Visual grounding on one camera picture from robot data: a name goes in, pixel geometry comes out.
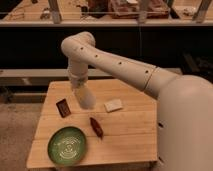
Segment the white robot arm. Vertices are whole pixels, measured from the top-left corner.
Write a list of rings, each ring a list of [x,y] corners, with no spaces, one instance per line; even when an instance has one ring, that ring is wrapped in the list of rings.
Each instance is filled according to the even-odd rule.
[[[213,83],[99,50],[89,32],[65,38],[61,50],[81,108],[95,105],[89,66],[157,100],[157,171],[213,171]]]

